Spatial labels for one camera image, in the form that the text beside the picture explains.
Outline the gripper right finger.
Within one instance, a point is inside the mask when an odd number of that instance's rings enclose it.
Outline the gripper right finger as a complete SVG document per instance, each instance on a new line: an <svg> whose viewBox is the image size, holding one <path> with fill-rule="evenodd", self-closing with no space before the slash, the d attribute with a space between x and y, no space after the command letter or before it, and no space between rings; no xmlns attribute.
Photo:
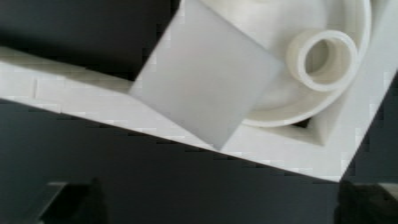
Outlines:
<svg viewBox="0 0 398 224"><path fill-rule="evenodd" d="M398 183L339 183L333 224L398 224Z"/></svg>

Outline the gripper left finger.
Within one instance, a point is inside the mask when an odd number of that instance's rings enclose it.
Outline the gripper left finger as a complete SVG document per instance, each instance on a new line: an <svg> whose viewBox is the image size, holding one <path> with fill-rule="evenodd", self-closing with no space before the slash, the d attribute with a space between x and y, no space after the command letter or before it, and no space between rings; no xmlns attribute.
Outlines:
<svg viewBox="0 0 398 224"><path fill-rule="evenodd" d="M15 224L108 224L99 179L49 182Z"/></svg>

